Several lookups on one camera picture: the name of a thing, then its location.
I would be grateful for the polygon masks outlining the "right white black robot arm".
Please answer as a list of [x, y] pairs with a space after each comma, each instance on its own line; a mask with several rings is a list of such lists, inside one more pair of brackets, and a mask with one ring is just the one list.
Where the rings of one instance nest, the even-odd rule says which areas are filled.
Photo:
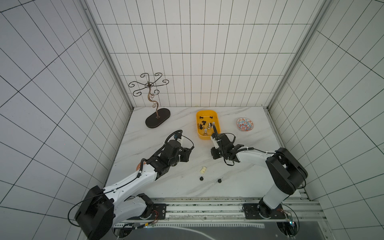
[[286, 149], [265, 152], [253, 147], [234, 145], [226, 134], [213, 134], [211, 148], [213, 159], [250, 163], [269, 170], [274, 184], [256, 206], [261, 219], [271, 219], [282, 208], [282, 202], [295, 193], [301, 185], [306, 185], [308, 172], [298, 160]]

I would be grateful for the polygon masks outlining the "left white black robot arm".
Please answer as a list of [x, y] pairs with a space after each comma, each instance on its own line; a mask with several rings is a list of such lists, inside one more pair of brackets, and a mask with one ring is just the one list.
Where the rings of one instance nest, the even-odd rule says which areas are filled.
[[165, 175], [170, 167], [188, 162], [193, 148], [182, 147], [182, 140], [167, 140], [139, 169], [125, 179], [101, 189], [91, 188], [80, 201], [76, 226], [89, 240], [100, 240], [115, 224], [130, 218], [149, 218], [153, 201], [141, 190]]

